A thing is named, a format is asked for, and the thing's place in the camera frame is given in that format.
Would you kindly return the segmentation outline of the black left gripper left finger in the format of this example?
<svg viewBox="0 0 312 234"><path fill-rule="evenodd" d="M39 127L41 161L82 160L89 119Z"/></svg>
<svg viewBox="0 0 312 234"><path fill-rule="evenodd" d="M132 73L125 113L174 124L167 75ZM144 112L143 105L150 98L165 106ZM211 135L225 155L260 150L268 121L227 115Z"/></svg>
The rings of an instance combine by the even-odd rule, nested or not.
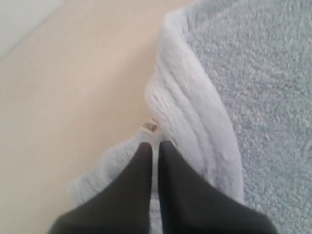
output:
<svg viewBox="0 0 312 234"><path fill-rule="evenodd" d="M51 234L147 234L153 152L141 143L121 174L85 204L60 216Z"/></svg>

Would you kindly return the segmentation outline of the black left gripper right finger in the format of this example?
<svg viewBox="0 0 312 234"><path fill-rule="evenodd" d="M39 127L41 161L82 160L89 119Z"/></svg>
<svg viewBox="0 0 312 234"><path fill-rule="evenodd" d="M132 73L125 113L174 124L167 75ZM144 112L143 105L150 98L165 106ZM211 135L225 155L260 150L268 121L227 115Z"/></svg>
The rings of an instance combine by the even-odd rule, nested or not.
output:
<svg viewBox="0 0 312 234"><path fill-rule="evenodd" d="M275 234L270 219L223 194L169 141L158 154L158 192L165 234Z"/></svg>

